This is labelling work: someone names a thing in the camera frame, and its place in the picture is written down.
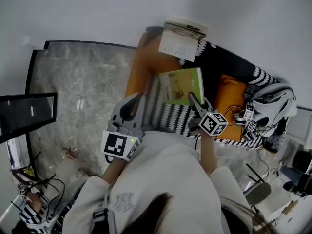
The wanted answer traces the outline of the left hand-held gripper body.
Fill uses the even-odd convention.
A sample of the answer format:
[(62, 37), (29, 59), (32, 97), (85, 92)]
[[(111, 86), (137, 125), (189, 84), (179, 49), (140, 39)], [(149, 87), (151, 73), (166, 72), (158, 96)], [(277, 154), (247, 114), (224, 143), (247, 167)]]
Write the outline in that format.
[(129, 162), (145, 133), (141, 129), (127, 128), (114, 120), (109, 120), (107, 130), (103, 131), (101, 152), (106, 156)]

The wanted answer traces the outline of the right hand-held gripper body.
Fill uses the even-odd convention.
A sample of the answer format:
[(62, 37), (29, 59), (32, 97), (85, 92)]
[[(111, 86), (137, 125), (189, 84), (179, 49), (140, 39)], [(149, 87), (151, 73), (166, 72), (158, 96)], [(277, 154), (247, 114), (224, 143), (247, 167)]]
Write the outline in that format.
[(205, 101), (207, 112), (204, 116), (196, 116), (188, 123), (191, 135), (195, 135), (200, 129), (211, 137), (219, 136), (229, 125), (225, 117), (214, 111), (211, 104)]

